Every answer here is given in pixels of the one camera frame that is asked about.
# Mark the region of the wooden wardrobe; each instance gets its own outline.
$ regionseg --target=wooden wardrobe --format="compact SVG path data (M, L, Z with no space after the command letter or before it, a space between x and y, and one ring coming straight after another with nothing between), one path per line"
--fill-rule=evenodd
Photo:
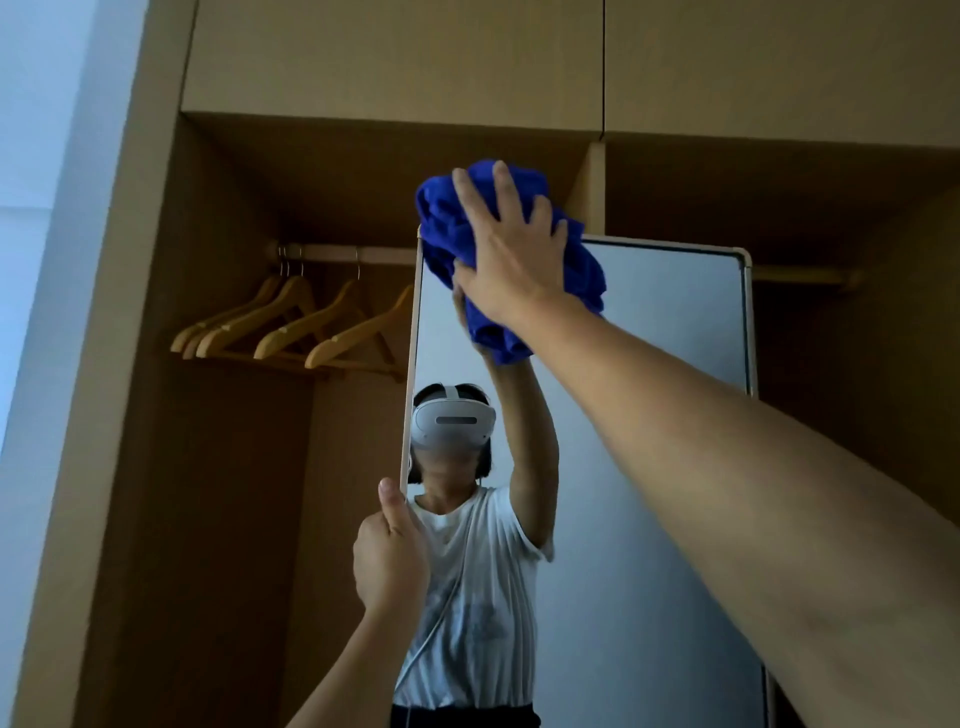
M68 155L58 196L100 210L76 233L96 246L68 275L79 249L52 238L37 293L78 305L43 283L60 271L89 311L15 728L296 710L359 619L351 545L405 387L170 341L252 296L277 241L415 246L418 184L480 158L540 169L589 232L840 272L755 283L760 396L960 522L955 4L141 2L103 2L71 142L115 155ZM307 275L328 301L357 271ZM383 309L413 270L360 276ZM388 341L405 361L409 326Z

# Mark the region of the black pants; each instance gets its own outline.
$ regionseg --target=black pants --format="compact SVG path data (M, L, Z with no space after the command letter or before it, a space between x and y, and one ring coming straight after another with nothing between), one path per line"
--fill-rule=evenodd
M403 708L395 705L390 728L537 728L540 718L532 705L504 708Z

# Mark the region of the hand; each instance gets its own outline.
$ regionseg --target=hand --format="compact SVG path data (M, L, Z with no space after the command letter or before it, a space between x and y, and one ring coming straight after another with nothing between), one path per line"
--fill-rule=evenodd
M353 577L367 612L419 619L430 580L420 528L391 478L377 488L380 513L360 524L353 544Z
M530 222L523 219L520 197L507 165L493 166L497 220L477 192L467 172L453 170L453 186L476 240L477 267L456 261L454 282L487 318L511 326L523 304L564 292L566 221L550 234L553 209L540 195L534 200Z
M460 326L464 328L467 339L470 339L470 329L467 326L467 295L464 293L464 289L460 287L460 283L456 281L453 282L453 307L457 311L457 320L460 322ZM483 356L485 361L493 362L493 356L487 347L477 344L472 339L470 339L470 343Z

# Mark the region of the neck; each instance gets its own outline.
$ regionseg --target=neck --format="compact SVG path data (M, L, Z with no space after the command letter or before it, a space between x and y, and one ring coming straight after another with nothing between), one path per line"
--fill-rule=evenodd
M425 474L424 493L422 496L417 496L417 505L424 511L444 516L466 503L470 496L476 493L478 487L476 483L468 483L451 488L449 483L443 480L438 481Z

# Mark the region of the white wall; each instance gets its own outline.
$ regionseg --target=white wall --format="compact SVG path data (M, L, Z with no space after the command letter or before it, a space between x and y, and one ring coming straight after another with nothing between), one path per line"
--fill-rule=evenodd
M705 372L746 387L739 262L730 256L592 245L606 316ZM538 362L561 449L553 564L540 567L535 708L545 726L760 728L759 659L708 594L583 412ZM584 372L584 376L602 373ZM428 273L416 387L492 383L460 330L450 293ZM512 468L502 426L491 485Z
M0 0L0 448L96 0ZM51 493L0 478L0 725L7 725Z

